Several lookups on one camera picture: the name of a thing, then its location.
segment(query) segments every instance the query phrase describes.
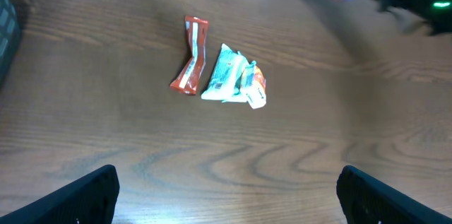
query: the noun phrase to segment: candy wrapper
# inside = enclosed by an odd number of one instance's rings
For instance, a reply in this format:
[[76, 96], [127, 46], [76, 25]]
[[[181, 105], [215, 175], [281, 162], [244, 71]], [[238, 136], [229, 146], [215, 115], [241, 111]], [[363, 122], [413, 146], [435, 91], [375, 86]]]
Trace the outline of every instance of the candy wrapper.
[[199, 78], [206, 65], [206, 36], [209, 22], [197, 17], [186, 16], [186, 36], [191, 50], [191, 58], [170, 87], [187, 95], [195, 95]]
[[222, 44], [209, 86], [201, 98], [223, 102], [246, 102], [246, 97], [240, 93], [239, 87], [241, 75], [247, 65], [248, 61], [240, 52], [235, 53], [227, 45]]
[[240, 92], [246, 96], [253, 109], [263, 107], [267, 103], [266, 79], [255, 61], [243, 71]]

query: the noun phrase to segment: green light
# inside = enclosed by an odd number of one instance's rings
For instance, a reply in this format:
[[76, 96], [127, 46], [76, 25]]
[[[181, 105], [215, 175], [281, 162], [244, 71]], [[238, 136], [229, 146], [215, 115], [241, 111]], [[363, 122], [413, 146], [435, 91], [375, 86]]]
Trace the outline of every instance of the green light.
[[446, 1], [446, 2], [435, 2], [435, 3], [433, 3], [433, 7], [436, 7], [436, 8], [446, 8], [446, 7], [450, 6], [450, 5], [451, 5], [451, 3], [448, 2], [448, 1]]

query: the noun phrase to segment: red wrapper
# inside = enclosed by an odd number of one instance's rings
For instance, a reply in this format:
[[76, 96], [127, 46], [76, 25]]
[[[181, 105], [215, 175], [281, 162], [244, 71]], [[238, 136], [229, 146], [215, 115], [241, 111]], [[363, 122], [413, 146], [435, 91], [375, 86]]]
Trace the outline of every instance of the red wrapper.
[[191, 50], [191, 58], [174, 80], [171, 88], [187, 95], [195, 95], [199, 78], [206, 65], [206, 36], [209, 22], [193, 16], [185, 16], [187, 41]]

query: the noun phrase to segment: wooden surface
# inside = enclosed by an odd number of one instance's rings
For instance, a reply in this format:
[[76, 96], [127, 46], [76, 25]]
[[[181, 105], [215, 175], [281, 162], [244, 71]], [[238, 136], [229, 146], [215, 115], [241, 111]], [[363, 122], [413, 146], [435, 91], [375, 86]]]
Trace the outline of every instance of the wooden surface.
[[[0, 215], [110, 163], [114, 223], [345, 223], [355, 165], [452, 216], [452, 39], [370, 0], [23, 0], [0, 94]], [[267, 78], [260, 110], [187, 97], [184, 16]]]

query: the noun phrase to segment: small plastic packet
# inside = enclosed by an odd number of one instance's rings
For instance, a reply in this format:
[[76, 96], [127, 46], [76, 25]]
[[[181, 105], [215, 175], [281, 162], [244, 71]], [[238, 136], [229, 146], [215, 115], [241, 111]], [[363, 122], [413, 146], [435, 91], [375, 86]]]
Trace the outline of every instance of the small plastic packet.
[[246, 97], [242, 95], [239, 87], [241, 75], [247, 65], [248, 61], [240, 52], [235, 53], [226, 44], [222, 44], [210, 83], [201, 98], [223, 102], [246, 102]]
[[186, 36], [191, 58], [177, 78], [169, 85], [187, 95], [195, 95], [199, 78], [206, 65], [206, 36], [209, 22], [193, 16], [185, 16]]
[[243, 71], [240, 92], [246, 96], [253, 109], [263, 107], [267, 103], [266, 79], [255, 61], [245, 67]]

